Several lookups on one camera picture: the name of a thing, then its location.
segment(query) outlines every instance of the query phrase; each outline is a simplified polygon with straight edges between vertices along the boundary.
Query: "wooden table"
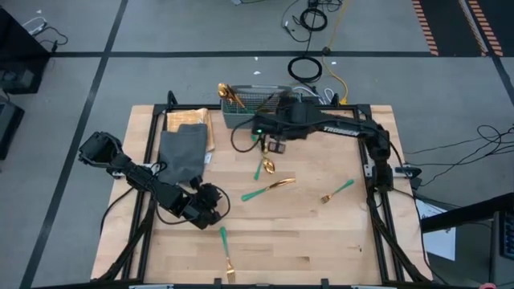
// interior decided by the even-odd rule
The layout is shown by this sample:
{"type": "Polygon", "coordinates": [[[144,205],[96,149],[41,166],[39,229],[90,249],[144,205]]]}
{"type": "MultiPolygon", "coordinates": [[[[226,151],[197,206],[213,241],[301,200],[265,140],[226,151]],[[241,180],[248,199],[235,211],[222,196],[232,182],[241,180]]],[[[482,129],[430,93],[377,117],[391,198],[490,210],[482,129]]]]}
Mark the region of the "wooden table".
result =
{"type": "MultiPolygon", "coordinates": [[[[128,122],[123,149],[136,163],[143,161],[152,110],[152,106],[134,106],[128,122]]],[[[390,131],[390,139],[402,155],[392,108],[373,106],[372,111],[373,118],[390,131]]],[[[270,155],[276,173],[270,175],[262,170],[260,179],[254,181],[259,151],[237,153],[230,144],[230,130],[225,127],[221,112],[211,113],[216,148],[203,178],[229,194],[231,212],[205,230],[189,223],[167,226],[155,218],[145,282],[212,283],[214,278],[222,278],[227,283],[218,232],[220,226],[225,226],[237,283],[320,284],[320,279],[328,278],[331,284],[381,284],[357,140],[315,132],[307,140],[290,141],[284,155],[270,155]],[[295,177],[296,183],[241,201],[243,194],[286,177],[295,177]],[[322,196],[348,179],[355,180],[354,185],[329,203],[320,203],[322,196]]],[[[351,116],[349,112],[330,113],[351,116]]],[[[238,131],[235,143],[239,148],[248,148],[250,132],[238,131]]],[[[391,166],[398,165],[395,159],[390,158],[391,166]]],[[[410,192],[405,179],[395,179],[394,186],[410,192]]],[[[114,181],[111,201],[128,187],[125,180],[114,181]]],[[[93,278],[102,275],[124,248],[135,200],[136,194],[130,194],[107,217],[93,278]]],[[[398,244],[418,269],[431,278],[423,261],[413,200],[391,192],[390,205],[398,244]]],[[[221,214],[225,212],[224,201],[220,201],[218,210],[221,214]]],[[[163,214],[169,221],[177,220],[163,214]]],[[[394,279],[390,249],[384,244],[390,279],[394,279]]],[[[137,248],[132,275],[137,271],[140,252],[137,248]]]]}

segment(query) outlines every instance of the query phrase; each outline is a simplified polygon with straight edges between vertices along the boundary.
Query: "yellow cable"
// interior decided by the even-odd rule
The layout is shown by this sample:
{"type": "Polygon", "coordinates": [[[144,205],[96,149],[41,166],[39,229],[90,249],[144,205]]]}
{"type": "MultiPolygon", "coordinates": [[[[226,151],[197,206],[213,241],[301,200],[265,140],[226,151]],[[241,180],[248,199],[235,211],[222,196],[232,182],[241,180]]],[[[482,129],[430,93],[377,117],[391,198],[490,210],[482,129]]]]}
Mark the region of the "yellow cable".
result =
{"type": "MultiPolygon", "coordinates": [[[[343,19],[343,14],[345,13],[346,8],[348,6],[349,0],[343,0],[343,1],[344,1],[344,3],[343,3],[343,6],[341,7],[341,11],[339,12],[339,18],[337,19],[336,25],[334,26],[334,31],[332,32],[332,38],[330,38],[330,42],[328,43],[328,48],[330,50],[332,50],[332,43],[333,43],[334,39],[336,38],[336,33],[337,33],[337,28],[339,27],[339,23],[341,23],[341,20],[343,19]]],[[[328,67],[327,63],[324,62],[324,55],[321,57],[321,61],[323,62],[324,67],[328,70],[328,73],[330,73],[330,75],[333,78],[339,80],[339,82],[341,82],[341,84],[343,84],[343,87],[345,87],[345,95],[339,101],[339,104],[347,104],[348,103],[348,85],[341,77],[339,77],[337,74],[335,74],[330,69],[330,67],[328,67]]]]}

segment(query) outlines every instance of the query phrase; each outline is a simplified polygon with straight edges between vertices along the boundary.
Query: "green handle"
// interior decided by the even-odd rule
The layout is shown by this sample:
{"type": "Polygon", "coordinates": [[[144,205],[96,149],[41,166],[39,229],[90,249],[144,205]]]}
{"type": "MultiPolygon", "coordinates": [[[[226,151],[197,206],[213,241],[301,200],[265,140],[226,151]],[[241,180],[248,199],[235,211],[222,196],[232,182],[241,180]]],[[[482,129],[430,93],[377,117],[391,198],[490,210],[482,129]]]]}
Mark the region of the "green handle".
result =
{"type": "Polygon", "coordinates": [[[339,193],[340,191],[342,191],[344,188],[348,188],[349,186],[353,185],[353,179],[351,180],[348,180],[346,182],[346,184],[344,184],[343,186],[341,186],[339,189],[337,189],[334,193],[339,193]]]}
{"type": "Polygon", "coordinates": [[[225,255],[228,257],[228,243],[226,242],[226,229],[225,229],[225,226],[222,226],[219,229],[219,233],[222,235],[223,249],[225,249],[225,255]]]}
{"type": "Polygon", "coordinates": [[[263,160],[261,159],[260,162],[259,162],[259,167],[257,167],[257,172],[255,172],[255,175],[254,175],[254,180],[256,180],[256,181],[259,180],[260,168],[262,166],[263,166],[263,160]]]}
{"type": "Polygon", "coordinates": [[[253,193],[247,193],[246,195],[243,195],[241,197],[241,201],[248,201],[251,198],[253,198],[253,197],[255,197],[255,196],[257,196],[257,195],[259,195],[261,193],[264,193],[264,192],[266,192],[266,189],[260,189],[258,191],[253,192],[253,193]]]}

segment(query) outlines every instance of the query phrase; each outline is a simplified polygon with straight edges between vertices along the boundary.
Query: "metal bracket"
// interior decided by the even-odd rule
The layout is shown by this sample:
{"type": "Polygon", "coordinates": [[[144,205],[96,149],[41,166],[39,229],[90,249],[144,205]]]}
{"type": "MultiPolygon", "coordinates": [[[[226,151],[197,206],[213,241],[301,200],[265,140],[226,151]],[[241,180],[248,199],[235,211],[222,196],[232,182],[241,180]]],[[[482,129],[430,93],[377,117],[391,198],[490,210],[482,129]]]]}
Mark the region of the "metal bracket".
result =
{"type": "MultiPolygon", "coordinates": [[[[375,166],[375,164],[373,164],[372,160],[370,160],[370,162],[372,164],[364,165],[365,177],[373,176],[373,167],[375,166]]],[[[404,173],[402,172],[401,167],[393,168],[393,177],[408,177],[408,178],[416,177],[413,172],[413,169],[415,169],[415,168],[412,168],[410,165],[403,165],[403,168],[404,168],[404,173]]]]}

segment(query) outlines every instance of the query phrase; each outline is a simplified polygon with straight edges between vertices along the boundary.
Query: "black equipment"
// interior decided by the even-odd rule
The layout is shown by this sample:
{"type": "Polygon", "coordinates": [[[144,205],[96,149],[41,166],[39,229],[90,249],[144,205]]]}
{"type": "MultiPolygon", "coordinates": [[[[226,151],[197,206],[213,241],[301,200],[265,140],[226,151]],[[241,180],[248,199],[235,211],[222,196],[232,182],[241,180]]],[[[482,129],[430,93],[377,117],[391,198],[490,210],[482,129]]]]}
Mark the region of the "black equipment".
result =
{"type": "Polygon", "coordinates": [[[191,181],[197,193],[189,193],[179,185],[161,182],[151,169],[134,164],[121,150],[121,142],[106,132],[93,133],[79,151],[79,161],[104,168],[111,175],[123,173],[133,188],[151,192],[159,206],[177,218],[184,217],[199,229],[203,230],[221,220],[220,214],[214,210],[221,195],[212,184],[200,185],[200,177],[191,181]]]}
{"type": "Polygon", "coordinates": [[[0,104],[0,160],[6,159],[10,143],[24,113],[21,108],[11,102],[0,104]]]}
{"type": "Polygon", "coordinates": [[[270,151],[284,153],[285,145],[280,141],[305,140],[309,133],[316,131],[357,137],[364,140],[369,157],[375,163],[372,172],[374,187],[386,190],[393,187],[393,171],[387,164],[391,154],[389,132],[380,124],[373,120],[323,113],[308,103],[279,104],[279,107],[284,108],[277,109],[276,114],[257,112],[253,122],[253,134],[269,135],[277,141],[270,142],[270,151]]]}
{"type": "Polygon", "coordinates": [[[514,212],[500,214],[500,254],[514,260],[514,212]]]}
{"type": "Polygon", "coordinates": [[[10,94],[39,90],[50,53],[0,7],[0,88],[10,94]]]}

